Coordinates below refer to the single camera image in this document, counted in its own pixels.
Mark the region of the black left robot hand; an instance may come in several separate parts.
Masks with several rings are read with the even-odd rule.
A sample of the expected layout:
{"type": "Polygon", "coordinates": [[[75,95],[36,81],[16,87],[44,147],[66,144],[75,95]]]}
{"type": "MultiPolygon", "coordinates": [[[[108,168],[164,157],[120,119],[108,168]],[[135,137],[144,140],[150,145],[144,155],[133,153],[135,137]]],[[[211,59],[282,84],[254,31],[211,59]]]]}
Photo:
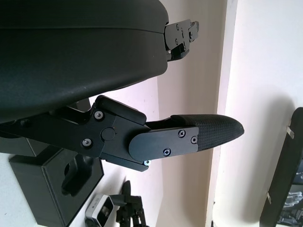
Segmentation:
{"type": "Polygon", "coordinates": [[[152,160],[240,137],[217,114],[146,115],[105,96],[184,58],[199,23],[169,23],[158,0],[3,0],[0,135],[27,138],[145,171],[152,160]]]}

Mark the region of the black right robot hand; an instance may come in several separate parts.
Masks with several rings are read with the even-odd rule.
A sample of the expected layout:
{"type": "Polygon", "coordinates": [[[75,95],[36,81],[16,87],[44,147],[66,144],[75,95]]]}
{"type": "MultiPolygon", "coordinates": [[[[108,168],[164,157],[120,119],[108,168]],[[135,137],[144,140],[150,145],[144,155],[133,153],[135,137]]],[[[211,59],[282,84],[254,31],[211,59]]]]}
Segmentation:
{"type": "Polygon", "coordinates": [[[110,196],[113,204],[118,206],[116,222],[121,227],[147,227],[141,196],[131,195],[131,182],[123,183],[121,193],[110,196]]]}

